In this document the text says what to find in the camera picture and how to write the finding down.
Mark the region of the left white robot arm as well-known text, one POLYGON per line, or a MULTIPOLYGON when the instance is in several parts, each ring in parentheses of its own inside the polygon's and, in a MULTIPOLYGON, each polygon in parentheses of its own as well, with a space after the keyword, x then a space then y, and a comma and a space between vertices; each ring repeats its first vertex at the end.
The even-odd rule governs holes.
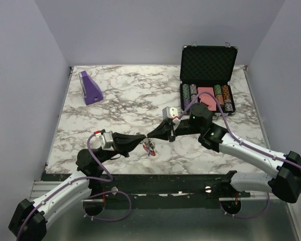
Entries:
POLYGON ((77 155, 77 170, 45 195, 33 201, 22 200, 9 223, 9 230, 17 240, 42 240, 48 226, 61 214, 83 199, 98 197, 100 183, 114 181, 103 162, 116 155, 128 157, 145 138, 143 134, 94 132, 87 140, 87 147, 77 155))

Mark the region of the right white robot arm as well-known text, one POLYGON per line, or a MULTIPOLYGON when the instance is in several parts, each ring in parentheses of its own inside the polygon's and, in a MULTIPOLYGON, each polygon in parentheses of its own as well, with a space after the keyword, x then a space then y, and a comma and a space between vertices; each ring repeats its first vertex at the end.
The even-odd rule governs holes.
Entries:
POLYGON ((213 123, 213 113, 203 103, 193 104, 188 119, 180 119, 173 107, 163 110, 163 121, 148 138, 173 142, 177 136, 198 134, 198 142, 208 150, 227 154, 245 161, 261 173, 230 172, 221 183, 221 192, 228 197, 237 192, 272 193, 287 203, 296 203, 301 194, 301 156, 275 152, 232 134, 229 129, 213 123))

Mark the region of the red keyring with keys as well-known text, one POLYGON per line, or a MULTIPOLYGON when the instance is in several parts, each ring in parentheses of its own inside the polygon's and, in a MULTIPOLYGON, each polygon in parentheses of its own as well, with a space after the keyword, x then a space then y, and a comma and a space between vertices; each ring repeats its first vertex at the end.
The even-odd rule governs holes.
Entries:
POLYGON ((146 141, 142 144, 143 149, 147 152, 147 156, 156 156, 155 144, 152 141, 146 141))

